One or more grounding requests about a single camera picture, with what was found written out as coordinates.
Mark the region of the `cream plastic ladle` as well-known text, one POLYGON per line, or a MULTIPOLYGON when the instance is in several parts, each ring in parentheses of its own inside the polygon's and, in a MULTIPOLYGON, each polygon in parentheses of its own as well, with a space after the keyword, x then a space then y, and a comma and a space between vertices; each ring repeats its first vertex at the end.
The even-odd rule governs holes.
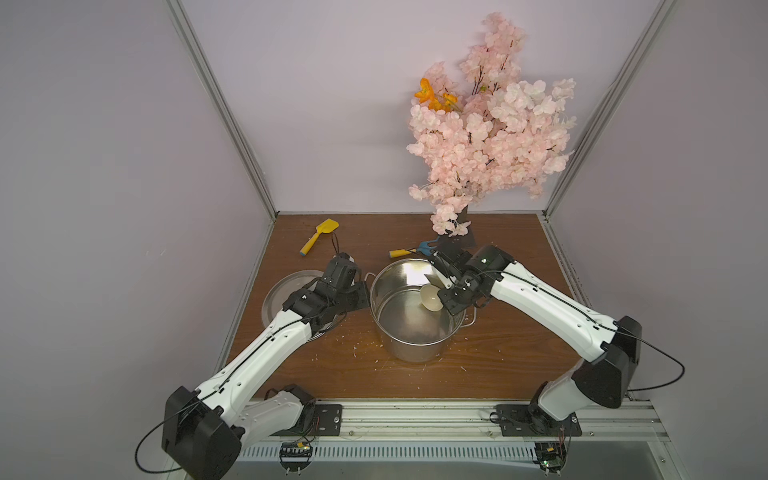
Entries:
POLYGON ((441 290, 452 286, 452 282, 440 273, 425 273, 424 283, 419 289, 419 298, 424 308, 432 312, 444 309, 443 301, 439 297, 441 290))

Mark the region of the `stainless steel pot lid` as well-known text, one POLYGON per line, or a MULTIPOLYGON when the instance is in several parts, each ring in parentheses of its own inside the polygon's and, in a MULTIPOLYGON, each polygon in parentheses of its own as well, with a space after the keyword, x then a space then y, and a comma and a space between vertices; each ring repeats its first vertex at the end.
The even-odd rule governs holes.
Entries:
POLYGON ((274 327, 272 323, 283 310, 285 302, 301 288, 306 288, 310 292, 314 291, 318 283, 336 287, 337 295, 340 295, 342 291, 354 285, 354 277, 345 278, 342 276, 341 279, 324 280, 324 273, 319 270, 301 270, 278 281, 267 293, 261 310, 263 326, 265 331, 272 335, 273 340, 277 338, 283 324, 280 323, 274 327))

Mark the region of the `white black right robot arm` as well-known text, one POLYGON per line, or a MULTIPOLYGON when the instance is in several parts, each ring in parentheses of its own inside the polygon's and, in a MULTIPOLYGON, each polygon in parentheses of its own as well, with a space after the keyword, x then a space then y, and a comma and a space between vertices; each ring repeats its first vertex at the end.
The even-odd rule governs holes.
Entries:
POLYGON ((470 253, 440 242, 429 262, 449 281, 438 298, 450 313, 480 308, 491 300, 503 302, 556 334, 579 355, 574 367, 534 394, 525 414, 530 424, 562 422, 592 404, 617 409, 626 394, 666 388, 686 373, 682 361, 643 338, 638 321, 629 316, 616 320, 579 303, 494 245, 470 253), (657 385, 632 388, 644 346, 676 364, 680 373, 657 385))

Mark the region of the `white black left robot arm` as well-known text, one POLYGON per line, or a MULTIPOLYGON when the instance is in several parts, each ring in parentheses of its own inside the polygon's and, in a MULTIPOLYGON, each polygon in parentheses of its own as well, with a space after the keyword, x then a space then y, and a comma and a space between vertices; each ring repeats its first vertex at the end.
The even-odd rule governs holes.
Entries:
POLYGON ((359 272, 326 273, 292 292, 265 330, 198 387, 180 386, 156 425, 161 448, 193 479, 220 479, 250 441, 295 427, 312 399, 293 386, 250 406, 253 395, 296 350, 370 305, 359 272))

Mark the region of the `yellow blue toy rake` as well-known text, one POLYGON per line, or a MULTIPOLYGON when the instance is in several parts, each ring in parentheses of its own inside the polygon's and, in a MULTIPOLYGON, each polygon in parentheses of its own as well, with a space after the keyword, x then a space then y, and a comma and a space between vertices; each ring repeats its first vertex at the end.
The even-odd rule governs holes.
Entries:
POLYGON ((431 257, 435 248, 437 247, 438 240, 423 241, 416 247, 391 250, 388 252, 390 259, 401 258, 408 255, 422 255, 424 257, 431 257))

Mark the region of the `yellow toy shovel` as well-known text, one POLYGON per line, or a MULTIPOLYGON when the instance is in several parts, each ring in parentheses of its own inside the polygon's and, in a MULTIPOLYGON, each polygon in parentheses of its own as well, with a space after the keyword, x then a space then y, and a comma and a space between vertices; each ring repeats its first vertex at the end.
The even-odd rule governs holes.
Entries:
POLYGON ((324 221, 322 221, 320 224, 318 224, 315 228, 315 233, 305 242, 305 244, 300 249, 299 253, 301 256, 306 256, 320 236, 325 234, 331 234, 333 233, 337 228, 339 227, 339 223, 331 218, 328 218, 324 221))

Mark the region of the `left circuit board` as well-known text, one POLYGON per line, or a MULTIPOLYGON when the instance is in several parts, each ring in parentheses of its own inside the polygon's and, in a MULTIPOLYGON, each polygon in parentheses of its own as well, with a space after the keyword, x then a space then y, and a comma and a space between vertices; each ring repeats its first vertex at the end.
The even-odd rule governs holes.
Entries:
POLYGON ((314 446, 305 441, 284 442, 278 452, 278 461, 286 475, 300 475, 312 463, 314 446))

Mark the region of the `circuit board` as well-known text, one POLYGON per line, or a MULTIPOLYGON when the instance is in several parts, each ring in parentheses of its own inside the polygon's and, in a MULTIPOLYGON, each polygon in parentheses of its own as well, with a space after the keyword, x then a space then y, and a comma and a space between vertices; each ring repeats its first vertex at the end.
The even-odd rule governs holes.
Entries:
POLYGON ((305 441, 284 442, 278 452, 278 461, 286 475, 300 475, 312 463, 314 446, 305 441))
POLYGON ((560 476, 567 463, 568 450, 564 442, 536 442, 535 461, 545 475, 560 476))

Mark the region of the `right circuit board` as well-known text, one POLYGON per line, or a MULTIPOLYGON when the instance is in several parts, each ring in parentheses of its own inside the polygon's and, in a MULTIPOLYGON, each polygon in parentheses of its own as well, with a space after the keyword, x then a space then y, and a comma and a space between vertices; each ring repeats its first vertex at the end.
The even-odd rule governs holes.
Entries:
POLYGON ((545 475, 560 476, 567 463, 568 450, 564 442, 536 442, 535 461, 545 475))

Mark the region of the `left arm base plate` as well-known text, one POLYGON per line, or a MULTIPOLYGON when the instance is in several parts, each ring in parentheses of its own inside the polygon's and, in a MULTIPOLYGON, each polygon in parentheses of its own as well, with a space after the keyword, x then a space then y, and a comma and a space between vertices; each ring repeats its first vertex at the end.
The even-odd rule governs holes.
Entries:
POLYGON ((342 404, 308 405, 303 409, 299 420, 293 427, 278 431, 275 436, 338 437, 341 432, 342 419, 342 404))

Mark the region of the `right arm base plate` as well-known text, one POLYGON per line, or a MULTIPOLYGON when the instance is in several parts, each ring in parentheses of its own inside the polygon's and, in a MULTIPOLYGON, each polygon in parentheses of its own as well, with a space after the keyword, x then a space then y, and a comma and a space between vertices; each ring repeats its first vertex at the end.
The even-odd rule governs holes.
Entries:
POLYGON ((540 409, 522 404, 498 404, 489 414, 504 437, 580 437, 582 429, 574 413, 554 420, 540 409))

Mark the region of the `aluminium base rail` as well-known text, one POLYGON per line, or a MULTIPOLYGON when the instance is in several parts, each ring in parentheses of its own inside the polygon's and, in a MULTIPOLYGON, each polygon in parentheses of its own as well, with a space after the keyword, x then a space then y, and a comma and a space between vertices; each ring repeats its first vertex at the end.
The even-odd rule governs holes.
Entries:
MULTIPOLYGON (((572 450, 584 443, 590 447, 613 445, 622 453, 637 447, 640 463, 649 467, 651 477, 689 476, 648 401, 628 401, 615 410, 590 405, 576 411, 580 437, 504 437, 489 414, 498 404, 524 405, 511 400, 343 399, 321 403, 343 405, 341 432, 338 437, 308 437, 306 442, 314 446, 310 466, 322 462, 462 462, 530 468, 556 478, 555 474, 545 475, 534 463, 534 444, 564 442, 568 457, 562 474, 579 465, 580 458, 572 450)), ((296 441, 297 436, 272 436, 245 448, 240 458, 279 464, 281 444, 296 441)))

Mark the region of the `aluminium corner frame post right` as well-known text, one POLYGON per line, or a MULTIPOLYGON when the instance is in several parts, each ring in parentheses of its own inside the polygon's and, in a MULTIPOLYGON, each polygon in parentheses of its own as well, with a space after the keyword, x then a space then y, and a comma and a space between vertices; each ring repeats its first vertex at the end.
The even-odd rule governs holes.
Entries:
POLYGON ((659 35, 674 15, 677 6, 678 1, 676 0, 663 0, 658 3, 649 22, 621 66, 616 78, 609 85, 604 96, 591 114, 576 144, 568 166, 559 177, 556 187, 542 211, 542 217, 545 221, 550 221, 554 217, 554 214, 564 201, 569 187, 575 181, 579 171, 586 164, 589 155, 597 146, 602 134, 618 110, 648 55, 651 53, 659 35))

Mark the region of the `aluminium corner frame post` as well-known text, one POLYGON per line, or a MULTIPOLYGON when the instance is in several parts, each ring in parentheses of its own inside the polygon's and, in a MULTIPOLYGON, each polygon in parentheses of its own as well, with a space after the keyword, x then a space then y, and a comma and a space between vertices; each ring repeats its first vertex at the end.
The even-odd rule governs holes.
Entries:
POLYGON ((274 223, 279 211, 275 207, 274 200, 269 192, 263 169, 258 161, 256 152, 239 125, 225 97, 186 8, 183 2, 179 0, 167 0, 165 4, 170 13, 174 28, 192 61, 202 86, 212 101, 214 109, 229 135, 268 217, 274 223))
POLYGON ((591 114, 576 144, 568 166, 559 177, 556 187, 542 211, 542 217, 545 221, 550 221, 554 217, 554 214, 564 201, 569 187, 575 181, 579 171, 586 164, 589 155, 597 146, 602 134, 618 110, 648 55, 651 53, 659 35, 674 15, 677 6, 678 1, 676 0, 663 0, 658 3, 649 22, 621 66, 616 78, 609 85, 604 96, 591 114))

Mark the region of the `aluminium corner frame post left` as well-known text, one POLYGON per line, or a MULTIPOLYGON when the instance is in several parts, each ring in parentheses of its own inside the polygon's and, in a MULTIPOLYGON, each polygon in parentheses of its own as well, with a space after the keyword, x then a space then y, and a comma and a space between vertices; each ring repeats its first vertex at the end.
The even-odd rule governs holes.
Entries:
POLYGON ((268 217, 274 223, 279 211, 275 207, 274 200, 269 192, 263 169, 258 161, 256 152, 239 125, 225 97, 186 8, 183 2, 179 0, 167 0, 165 4, 170 13, 174 28, 192 61, 202 86, 212 101, 214 109, 229 135, 268 217))

